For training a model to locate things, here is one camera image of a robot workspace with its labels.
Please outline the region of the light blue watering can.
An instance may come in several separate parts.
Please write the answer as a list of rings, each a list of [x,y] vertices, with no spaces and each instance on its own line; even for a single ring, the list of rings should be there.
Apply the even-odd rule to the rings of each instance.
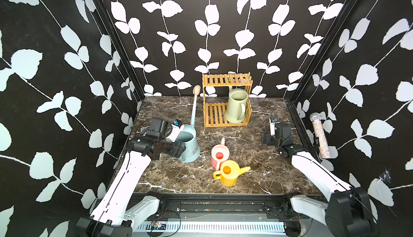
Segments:
[[[194,162],[195,160],[197,160],[201,152],[195,130],[196,104],[200,91],[200,85],[196,85],[193,89],[194,101],[191,112],[190,124],[184,125],[183,131],[178,135],[177,138],[178,141],[183,142],[186,146],[186,150],[182,153],[180,157],[180,161],[182,161],[183,163]]]

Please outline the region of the sage green watering can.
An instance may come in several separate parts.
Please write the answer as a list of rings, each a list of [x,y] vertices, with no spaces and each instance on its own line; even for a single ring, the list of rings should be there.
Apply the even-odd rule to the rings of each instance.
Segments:
[[[228,122],[240,124],[245,120],[248,93],[242,88],[231,88],[224,117]]]

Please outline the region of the pink watering can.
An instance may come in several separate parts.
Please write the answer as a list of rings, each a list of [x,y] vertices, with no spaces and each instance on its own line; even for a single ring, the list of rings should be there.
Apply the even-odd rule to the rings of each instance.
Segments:
[[[211,164],[217,171],[220,170],[220,166],[223,162],[228,160],[230,151],[225,145],[225,138],[222,138],[220,144],[215,145],[211,150]]]

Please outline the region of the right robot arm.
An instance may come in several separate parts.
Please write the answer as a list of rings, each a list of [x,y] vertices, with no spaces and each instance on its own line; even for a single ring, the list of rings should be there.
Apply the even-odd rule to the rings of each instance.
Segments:
[[[294,195],[285,202],[286,211],[304,214],[325,225],[335,237],[377,237],[379,226],[373,215],[368,193],[352,187],[323,167],[302,145],[294,144],[291,127],[270,122],[270,130],[261,133],[261,142],[274,146],[323,194],[325,202],[306,195]]]

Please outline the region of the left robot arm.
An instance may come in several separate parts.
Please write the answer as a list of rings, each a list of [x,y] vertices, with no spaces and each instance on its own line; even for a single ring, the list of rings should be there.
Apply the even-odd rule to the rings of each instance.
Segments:
[[[143,172],[161,153],[179,158],[186,145],[177,140],[183,131],[182,121],[152,118],[151,124],[128,143],[123,164],[109,190],[90,216],[76,224],[78,237],[130,237],[149,216],[159,210],[160,198],[146,195],[128,208]]]

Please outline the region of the wooden slatted shelf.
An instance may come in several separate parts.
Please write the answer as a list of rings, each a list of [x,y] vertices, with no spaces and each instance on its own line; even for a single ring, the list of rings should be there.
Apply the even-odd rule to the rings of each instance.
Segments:
[[[229,91],[231,88],[242,88],[248,93],[245,120],[240,124],[230,123],[224,117],[224,113],[229,102],[229,97],[227,97],[227,102],[220,103],[208,103],[206,102],[206,98],[203,98],[204,127],[247,126],[252,114],[252,108],[249,100],[252,84],[253,80],[250,73],[204,74],[202,76],[202,93],[205,93],[208,87],[227,87]]]

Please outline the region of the yellow watering can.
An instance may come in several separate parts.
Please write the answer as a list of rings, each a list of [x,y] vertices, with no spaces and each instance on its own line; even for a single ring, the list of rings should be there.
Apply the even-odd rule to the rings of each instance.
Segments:
[[[237,183],[238,177],[251,170],[251,167],[241,168],[239,164],[233,160],[227,160],[222,163],[220,169],[213,173],[215,180],[220,180],[220,182],[225,186],[233,186]]]

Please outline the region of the sprinkle filled clear tube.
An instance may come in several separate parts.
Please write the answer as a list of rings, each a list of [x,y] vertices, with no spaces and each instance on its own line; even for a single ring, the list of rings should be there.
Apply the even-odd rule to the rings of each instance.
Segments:
[[[319,153],[321,155],[321,158],[330,158],[331,154],[322,125],[321,115],[319,113],[312,113],[310,115],[310,121],[312,122],[316,138],[318,138]]]

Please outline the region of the white perforated front strip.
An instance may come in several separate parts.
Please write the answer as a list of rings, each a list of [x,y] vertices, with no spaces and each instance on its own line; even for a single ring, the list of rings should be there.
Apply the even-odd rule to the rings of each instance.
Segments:
[[[138,226],[134,233],[212,233],[212,234],[264,234],[285,236],[282,222],[161,222],[155,228],[150,222]]]

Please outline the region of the black front rail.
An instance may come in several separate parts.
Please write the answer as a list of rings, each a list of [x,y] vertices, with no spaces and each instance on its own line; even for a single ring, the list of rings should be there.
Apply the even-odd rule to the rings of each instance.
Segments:
[[[184,218],[185,214],[264,214],[267,219],[296,218],[296,214],[308,215],[312,209],[304,209],[298,204],[293,204],[293,198],[305,198],[299,192],[284,195],[254,195],[254,194],[159,194],[156,192],[132,194],[127,205],[130,209],[137,205],[147,195],[160,198],[160,205],[155,214],[149,218],[177,219]]]

